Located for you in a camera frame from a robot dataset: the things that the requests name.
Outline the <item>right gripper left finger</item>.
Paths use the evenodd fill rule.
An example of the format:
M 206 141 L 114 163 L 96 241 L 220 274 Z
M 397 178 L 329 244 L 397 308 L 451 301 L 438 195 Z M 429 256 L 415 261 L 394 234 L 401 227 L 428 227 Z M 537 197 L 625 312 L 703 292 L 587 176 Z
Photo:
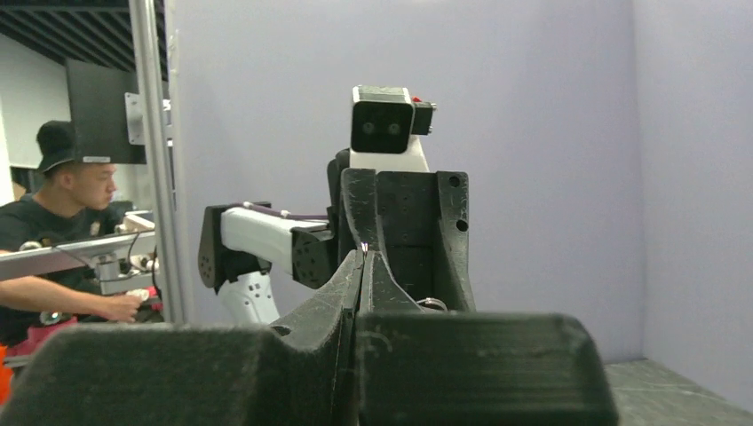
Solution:
M 364 255 L 273 324 L 75 326 L 26 366 L 4 425 L 354 425 Z

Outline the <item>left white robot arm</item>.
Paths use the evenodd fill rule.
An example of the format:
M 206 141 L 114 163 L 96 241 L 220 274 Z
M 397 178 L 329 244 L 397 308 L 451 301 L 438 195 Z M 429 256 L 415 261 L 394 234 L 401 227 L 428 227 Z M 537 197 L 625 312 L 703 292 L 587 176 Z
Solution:
M 472 312 L 469 196 L 463 172 L 432 172 L 417 139 L 402 154 L 340 151 L 328 166 L 325 215 L 296 215 L 265 201 L 209 206 L 198 267 L 240 323 L 278 315 L 269 273 L 321 288 L 349 253 L 365 261 L 360 297 L 390 308 Z

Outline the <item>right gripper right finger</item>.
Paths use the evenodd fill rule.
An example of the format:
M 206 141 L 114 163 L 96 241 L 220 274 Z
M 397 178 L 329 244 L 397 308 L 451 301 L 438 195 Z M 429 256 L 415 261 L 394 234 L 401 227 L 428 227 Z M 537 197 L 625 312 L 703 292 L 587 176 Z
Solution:
M 596 344 L 560 313 L 418 307 L 364 259 L 357 316 L 364 425 L 616 425 Z

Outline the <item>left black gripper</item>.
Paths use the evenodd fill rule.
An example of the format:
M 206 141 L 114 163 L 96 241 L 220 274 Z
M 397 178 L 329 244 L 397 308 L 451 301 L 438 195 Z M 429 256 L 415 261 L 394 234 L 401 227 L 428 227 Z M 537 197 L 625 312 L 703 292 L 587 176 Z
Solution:
M 466 173 L 355 169 L 343 149 L 327 176 L 339 259 L 365 243 L 388 259 L 395 280 L 415 300 L 435 297 L 451 311 L 476 310 Z

